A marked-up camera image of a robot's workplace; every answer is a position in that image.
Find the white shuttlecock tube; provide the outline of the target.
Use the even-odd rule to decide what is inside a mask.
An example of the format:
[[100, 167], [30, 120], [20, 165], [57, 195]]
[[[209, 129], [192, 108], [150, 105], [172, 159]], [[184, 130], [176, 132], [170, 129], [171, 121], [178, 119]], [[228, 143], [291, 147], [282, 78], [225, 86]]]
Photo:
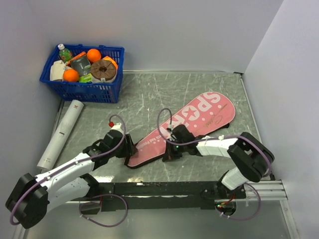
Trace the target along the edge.
[[84, 104], [78, 100], [73, 100], [70, 103], [64, 117], [58, 124], [56, 131], [37, 164], [38, 169], [49, 171], [53, 168], [83, 107]]

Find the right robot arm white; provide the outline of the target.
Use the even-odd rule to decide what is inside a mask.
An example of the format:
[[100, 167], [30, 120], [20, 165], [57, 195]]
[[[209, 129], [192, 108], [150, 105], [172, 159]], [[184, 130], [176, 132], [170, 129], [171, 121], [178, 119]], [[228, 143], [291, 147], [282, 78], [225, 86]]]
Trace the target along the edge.
[[187, 152], [195, 156], [221, 156], [232, 159], [235, 167], [219, 180], [218, 194], [229, 198], [246, 182], [259, 182], [271, 173], [273, 153], [248, 132], [241, 135], [195, 137], [185, 125], [178, 125], [166, 140], [163, 162], [176, 160]]

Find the pink racket bag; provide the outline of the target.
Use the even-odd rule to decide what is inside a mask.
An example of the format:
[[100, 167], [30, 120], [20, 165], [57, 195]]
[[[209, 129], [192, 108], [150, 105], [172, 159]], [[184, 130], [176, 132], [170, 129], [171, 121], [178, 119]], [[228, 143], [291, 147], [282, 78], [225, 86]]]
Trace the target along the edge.
[[235, 107], [226, 96], [218, 92], [203, 93], [175, 113], [172, 120], [161, 123], [159, 128], [141, 139], [136, 144], [138, 152], [127, 157], [125, 165], [130, 169], [136, 169], [162, 158], [166, 141], [160, 133], [165, 138], [169, 137], [166, 130], [168, 124], [172, 124], [173, 128], [183, 124], [194, 136], [199, 136], [229, 127], [234, 118]]

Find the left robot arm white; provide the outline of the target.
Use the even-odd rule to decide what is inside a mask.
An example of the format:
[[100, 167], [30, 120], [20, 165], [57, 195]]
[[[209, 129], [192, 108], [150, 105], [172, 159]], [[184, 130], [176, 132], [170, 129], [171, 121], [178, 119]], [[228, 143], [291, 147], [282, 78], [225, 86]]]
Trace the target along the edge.
[[11, 192], [6, 208], [12, 225], [29, 229], [52, 209], [74, 199], [95, 199], [99, 182], [90, 174], [112, 157], [125, 158], [137, 152], [132, 138], [120, 129], [110, 130], [67, 163], [48, 172], [21, 176]]

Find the blue plastic basket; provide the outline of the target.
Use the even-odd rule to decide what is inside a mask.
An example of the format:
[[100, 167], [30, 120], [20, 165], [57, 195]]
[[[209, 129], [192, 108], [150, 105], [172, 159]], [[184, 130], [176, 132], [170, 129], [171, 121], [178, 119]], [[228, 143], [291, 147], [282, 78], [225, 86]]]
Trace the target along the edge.
[[122, 46], [86, 46], [82, 44], [66, 44], [65, 47], [71, 51], [73, 55], [78, 55], [83, 51], [97, 49], [102, 56], [110, 56], [118, 64], [117, 75], [112, 83], [78, 83], [51, 81], [50, 69], [53, 63], [60, 59], [59, 49], [55, 46], [54, 50], [47, 58], [43, 71], [40, 76], [40, 82], [48, 85], [61, 99], [65, 101], [79, 100], [82, 102], [96, 103], [117, 103], [121, 84], [123, 80], [123, 64], [125, 49]]

